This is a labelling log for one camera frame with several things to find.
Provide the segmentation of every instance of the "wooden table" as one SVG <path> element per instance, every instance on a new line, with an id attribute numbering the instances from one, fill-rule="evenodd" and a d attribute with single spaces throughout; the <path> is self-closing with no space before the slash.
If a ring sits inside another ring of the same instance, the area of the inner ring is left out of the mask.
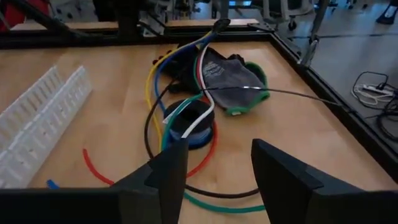
<path id="1" fill-rule="evenodd" d="M 269 43 L 215 43 L 219 53 L 240 54 L 259 64 L 269 87 L 314 95 Z M 148 161 L 144 122 L 149 112 L 144 83 L 153 59 L 174 45 L 5 50 L 0 52 L 0 110 L 6 108 L 52 65 L 67 79 L 80 65 L 90 74 L 93 92 L 59 140 L 31 187 L 45 187 L 53 179 L 62 187 L 105 187 L 87 169 L 86 148 L 96 168 L 119 180 Z M 168 78 L 161 80 L 163 88 Z M 186 95 L 165 97 L 166 105 Z M 251 140 L 261 138 L 335 177 L 365 190 L 397 189 L 394 181 L 355 140 L 328 108 L 318 101 L 271 93 L 271 97 L 242 116 L 226 116 L 216 109 L 219 143 L 215 156 L 187 180 L 201 189 L 238 193 L 256 187 L 252 172 Z M 157 152 L 154 128 L 150 135 Z M 208 148 L 190 152 L 188 169 Z M 198 198 L 227 207 L 259 205 L 259 195 L 236 200 Z M 180 223 L 268 223 L 266 212 L 244 215 L 213 213 L 184 200 Z"/>

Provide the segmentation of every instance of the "floor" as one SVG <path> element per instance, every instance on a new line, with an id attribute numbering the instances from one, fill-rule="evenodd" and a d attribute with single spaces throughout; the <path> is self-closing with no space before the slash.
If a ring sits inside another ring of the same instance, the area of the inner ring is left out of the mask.
<path id="1" fill-rule="evenodd" d="M 361 1 L 349 10 L 345 1 L 332 12 L 328 8 L 322 26 L 318 32 L 320 45 L 317 48 L 311 66 L 324 78 L 348 103 L 364 117 L 378 114 L 377 110 L 367 109 L 351 95 L 351 88 L 361 72 L 372 71 L 389 75 L 389 84 L 398 87 L 398 20 L 391 26 L 375 23 L 388 5 L 388 1 L 374 1 L 365 10 Z M 194 19 L 210 17 L 210 8 L 199 4 L 201 12 Z M 229 10 L 229 18 L 255 18 L 261 20 L 258 9 Z M 304 49 L 306 38 L 312 27 L 314 13 L 296 18 L 297 28 L 289 31 L 287 22 L 279 26 L 279 33 L 291 37 L 294 43 Z M 359 82 L 382 82 L 370 76 L 364 76 Z M 375 119 L 368 119 L 374 124 Z M 388 123 L 387 128 L 398 135 L 398 125 Z M 398 152 L 398 144 L 391 142 Z"/>

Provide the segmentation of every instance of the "yellow cable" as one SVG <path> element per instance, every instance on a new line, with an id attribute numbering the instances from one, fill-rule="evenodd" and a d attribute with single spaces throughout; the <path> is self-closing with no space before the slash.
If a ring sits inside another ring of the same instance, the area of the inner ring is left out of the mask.
<path id="1" fill-rule="evenodd" d="M 204 35 L 204 36 L 203 36 L 201 39 L 199 39 L 199 40 L 203 40 L 204 38 L 208 37 L 211 33 L 212 33 L 212 31 L 208 32 L 206 35 Z M 150 83 L 151 83 L 151 80 L 152 80 L 152 76 L 153 76 L 153 74 L 156 72 L 156 68 L 157 68 L 165 59 L 167 59 L 169 56 L 171 56 L 171 55 L 174 54 L 175 52 L 179 51 L 180 49 L 182 49 L 182 48 L 184 48 L 184 47 L 186 47 L 186 46 L 188 46 L 188 45 L 191 45 L 192 43 L 185 44 L 184 46 L 179 47 L 179 48 L 177 48 L 177 49 L 171 51 L 170 53 L 168 53 L 167 55 L 165 55 L 164 57 L 162 57 L 161 59 L 159 59 L 159 60 L 156 62 L 156 64 L 150 69 L 149 75 L 148 75 L 147 80 L 146 80 L 146 83 L 145 83 L 145 98 L 146 98 L 146 101 L 147 101 L 147 104 L 148 104 L 148 108 L 149 108 L 149 109 L 151 109 L 151 107 L 152 107 L 152 103 L 150 102 L 150 91 L 149 91 L 149 86 L 150 86 Z M 153 120 L 154 120 L 154 124 L 155 124 L 155 129 L 156 129 L 156 132 L 157 132 L 157 137 L 158 137 L 158 139 L 159 139 L 159 140 L 158 140 L 158 142 L 159 142 L 159 152 L 162 152 L 162 131 L 161 131 L 160 128 L 159 128 L 159 124 L 158 124 L 158 122 L 157 122 L 156 115 L 153 116 Z"/>

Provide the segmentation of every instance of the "black metal frame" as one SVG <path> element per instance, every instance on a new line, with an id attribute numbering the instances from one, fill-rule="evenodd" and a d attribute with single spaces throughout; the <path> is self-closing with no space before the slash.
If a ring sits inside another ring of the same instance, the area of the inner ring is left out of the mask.
<path id="1" fill-rule="evenodd" d="M 297 52 L 292 50 L 289 43 L 282 40 L 269 26 L 263 27 L 265 29 L 260 29 L 252 24 L 232 26 L 222 32 L 215 41 L 270 42 L 317 96 L 344 105 L 344 108 L 342 108 L 326 104 L 368 153 L 398 182 L 398 154 L 393 146 L 385 141 L 381 137 L 381 133 L 370 126 L 360 114 L 353 112 L 355 110 L 316 71 L 297 64 L 299 56 Z M 165 37 L 136 37 L 131 39 L 120 38 L 117 29 L 79 30 L 88 34 L 79 38 L 68 38 L 49 30 L 21 30 L 0 34 L 0 49 L 177 44 L 199 39 L 210 29 L 211 26 L 170 27 L 166 31 L 167 36 Z"/>

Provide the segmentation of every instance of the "plastic organizer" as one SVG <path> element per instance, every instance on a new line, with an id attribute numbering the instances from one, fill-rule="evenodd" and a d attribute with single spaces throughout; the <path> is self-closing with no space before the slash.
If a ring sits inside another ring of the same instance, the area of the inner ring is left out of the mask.
<path id="1" fill-rule="evenodd" d="M 52 67 L 0 114 L 0 189 L 27 187 L 90 92 L 83 67 L 65 83 Z"/>

